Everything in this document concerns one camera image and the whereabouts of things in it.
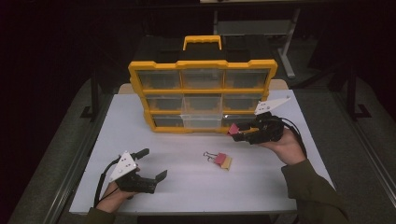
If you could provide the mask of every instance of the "toolbox handle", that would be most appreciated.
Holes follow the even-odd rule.
[[[188,43],[218,43],[221,50],[221,39],[219,35],[188,35],[184,37],[183,50],[186,50]]]

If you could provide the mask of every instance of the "transparent compartment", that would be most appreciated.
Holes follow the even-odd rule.
[[[224,115],[222,119],[223,127],[231,127],[233,123],[245,123],[250,122],[256,118],[255,115]]]
[[[183,127],[180,115],[152,115],[156,127]]]
[[[223,109],[226,110],[255,110],[262,99],[260,93],[224,94]]]
[[[182,94],[147,94],[148,107],[151,110],[180,110]]]
[[[224,70],[217,68],[183,69],[184,89],[219,89]]]
[[[143,89],[179,89],[178,70],[141,70],[136,71]]]
[[[221,94],[185,94],[181,107],[184,127],[218,129],[221,127]]]
[[[269,71],[269,69],[228,69],[225,88],[262,88]]]

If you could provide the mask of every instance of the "yellow tool box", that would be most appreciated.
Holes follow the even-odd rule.
[[[227,133],[267,99],[271,55],[264,35],[147,36],[128,69],[152,131]]]

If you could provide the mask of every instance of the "tabletop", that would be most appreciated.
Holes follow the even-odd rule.
[[[291,120],[299,128],[308,159],[317,173],[332,183],[292,90],[270,91],[268,100],[289,96],[273,115]],[[119,213],[137,215],[276,214],[294,212],[288,198],[284,165],[272,151],[246,142],[234,142],[222,133],[154,133],[143,119],[136,94],[116,94],[80,181],[70,212],[86,214],[100,174],[124,151],[150,153],[138,163],[142,177],[154,178],[163,170],[165,180],[154,194],[140,193],[122,205]],[[230,170],[207,161],[203,154],[225,153]],[[114,167],[107,173],[109,178]]]

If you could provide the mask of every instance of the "sleeve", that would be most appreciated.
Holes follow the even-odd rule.
[[[91,208],[85,218],[84,224],[112,224],[116,216],[102,210]]]
[[[340,196],[318,175],[309,160],[282,167],[289,198],[295,199],[301,223],[348,223]]]

